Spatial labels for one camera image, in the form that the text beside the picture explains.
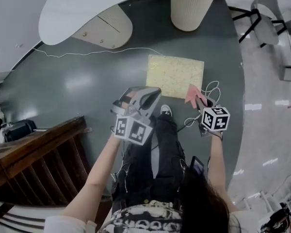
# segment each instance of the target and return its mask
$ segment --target phone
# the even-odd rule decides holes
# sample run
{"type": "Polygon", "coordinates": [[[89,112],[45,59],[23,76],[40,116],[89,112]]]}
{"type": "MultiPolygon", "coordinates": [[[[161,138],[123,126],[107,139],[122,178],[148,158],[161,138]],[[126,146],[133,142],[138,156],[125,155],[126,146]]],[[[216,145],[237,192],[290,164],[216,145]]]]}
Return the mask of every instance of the phone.
{"type": "Polygon", "coordinates": [[[196,156],[193,156],[190,168],[198,175],[204,174],[204,164],[196,156]]]}

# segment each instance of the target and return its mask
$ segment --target wooden railing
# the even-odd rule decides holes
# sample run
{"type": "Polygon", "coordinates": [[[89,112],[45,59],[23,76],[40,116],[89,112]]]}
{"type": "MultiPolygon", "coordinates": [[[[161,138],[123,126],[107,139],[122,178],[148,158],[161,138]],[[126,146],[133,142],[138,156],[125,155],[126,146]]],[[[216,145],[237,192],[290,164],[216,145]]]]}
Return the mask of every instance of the wooden railing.
{"type": "Polygon", "coordinates": [[[85,184],[90,170],[80,141],[85,129],[82,116],[0,144],[0,201],[67,205],[85,184]]]}

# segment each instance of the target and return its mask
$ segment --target white sneaker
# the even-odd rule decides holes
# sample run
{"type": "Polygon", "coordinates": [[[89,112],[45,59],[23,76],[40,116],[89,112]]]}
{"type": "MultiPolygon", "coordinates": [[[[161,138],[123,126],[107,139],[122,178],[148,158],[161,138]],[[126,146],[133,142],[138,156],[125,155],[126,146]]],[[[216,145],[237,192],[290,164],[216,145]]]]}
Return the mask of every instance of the white sneaker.
{"type": "Polygon", "coordinates": [[[171,113],[171,109],[167,104],[163,104],[161,106],[161,115],[162,114],[169,115],[170,117],[173,116],[173,114],[171,113]]]}

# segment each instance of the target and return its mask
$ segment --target beige mat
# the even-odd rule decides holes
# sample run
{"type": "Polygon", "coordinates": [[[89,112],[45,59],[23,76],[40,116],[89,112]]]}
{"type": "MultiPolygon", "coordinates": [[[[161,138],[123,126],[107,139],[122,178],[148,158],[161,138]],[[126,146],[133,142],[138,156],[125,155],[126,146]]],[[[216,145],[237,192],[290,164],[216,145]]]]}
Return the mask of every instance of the beige mat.
{"type": "Polygon", "coordinates": [[[184,99],[190,83],[201,89],[203,72],[202,61],[149,55],[146,85],[160,87],[163,96],[184,99]]]}

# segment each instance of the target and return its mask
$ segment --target white table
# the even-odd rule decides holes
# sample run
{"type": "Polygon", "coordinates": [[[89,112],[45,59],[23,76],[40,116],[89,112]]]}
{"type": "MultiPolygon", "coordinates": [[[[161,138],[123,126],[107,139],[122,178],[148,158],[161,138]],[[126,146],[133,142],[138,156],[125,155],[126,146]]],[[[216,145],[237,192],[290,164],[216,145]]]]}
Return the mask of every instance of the white table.
{"type": "MultiPolygon", "coordinates": [[[[39,34],[48,45],[70,36],[114,49],[132,33],[130,19],[118,6],[126,0],[47,0],[40,16],[39,34]]],[[[212,0],[171,0],[171,19],[183,31],[195,30],[212,0]]]]}

